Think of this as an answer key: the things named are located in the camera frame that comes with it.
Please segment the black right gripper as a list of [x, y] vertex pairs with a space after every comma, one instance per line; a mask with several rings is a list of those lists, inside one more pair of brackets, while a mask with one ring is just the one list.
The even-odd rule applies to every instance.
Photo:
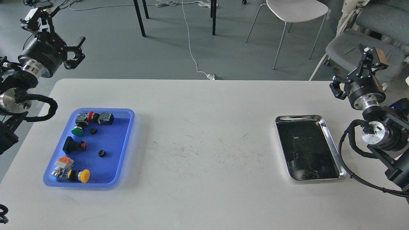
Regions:
[[[344, 100], [348, 97], [353, 109], [364, 111], [368, 107], [385, 101], [384, 90], [373, 75], [379, 70], [386, 69], [389, 65], [381, 49], [364, 48], [361, 44], [359, 48], [362, 57], [355, 70], [351, 71], [347, 77], [342, 77], [341, 71], [333, 68], [333, 81], [329, 87], [335, 98]], [[346, 84], [346, 91], [341, 90], [341, 83]]]

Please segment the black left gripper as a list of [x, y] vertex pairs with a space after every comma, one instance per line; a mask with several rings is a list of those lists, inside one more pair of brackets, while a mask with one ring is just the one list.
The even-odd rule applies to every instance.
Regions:
[[[54, 73], [64, 64], [65, 69], [75, 69], [85, 58], [82, 52], [82, 45], [85, 37], [80, 37], [80, 42], [76, 46], [64, 46], [62, 50], [56, 50], [49, 42], [60, 42], [60, 36], [55, 32], [52, 18], [60, 11], [60, 7], [51, 9], [34, 8], [29, 11], [24, 19], [21, 19], [20, 26], [23, 30], [31, 32], [33, 38], [29, 38], [28, 45], [18, 56], [21, 64], [26, 64], [29, 60], [37, 61], [47, 69], [47, 74], [42, 74], [44, 78], [53, 77]], [[73, 52], [73, 59], [67, 59], [67, 52]]]

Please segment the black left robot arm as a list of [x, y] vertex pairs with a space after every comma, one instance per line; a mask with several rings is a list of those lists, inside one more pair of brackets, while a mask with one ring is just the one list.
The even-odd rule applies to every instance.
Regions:
[[[56, 6], [49, 9], [34, 8], [21, 19], [21, 28], [31, 32], [33, 38], [22, 49], [18, 62], [10, 62], [6, 56], [1, 57], [0, 103], [1, 115], [9, 119], [1, 122], [0, 152], [4, 153], [19, 141], [15, 130], [23, 122], [42, 122], [52, 118], [58, 108], [57, 102], [47, 96], [29, 94], [35, 88], [40, 77], [53, 77], [63, 64], [66, 69], [75, 69], [85, 58], [82, 52], [82, 37], [79, 44], [68, 46], [55, 32], [52, 19], [60, 11]], [[47, 115], [28, 117], [32, 101], [37, 100], [49, 104]]]

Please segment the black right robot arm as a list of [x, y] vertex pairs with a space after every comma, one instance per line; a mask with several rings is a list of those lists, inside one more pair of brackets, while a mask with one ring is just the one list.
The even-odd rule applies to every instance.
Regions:
[[362, 111], [363, 119], [353, 120], [339, 142], [346, 137], [352, 149], [359, 155], [380, 160], [386, 167], [385, 175], [400, 191], [376, 186], [352, 172], [341, 160], [343, 168], [352, 179], [391, 195], [408, 198], [408, 98], [402, 98], [390, 106], [381, 106], [386, 95], [375, 77], [388, 63], [384, 52], [378, 48], [359, 47], [362, 57], [358, 66], [346, 77], [334, 69], [333, 82], [329, 87], [335, 98], [349, 99], [351, 107]]

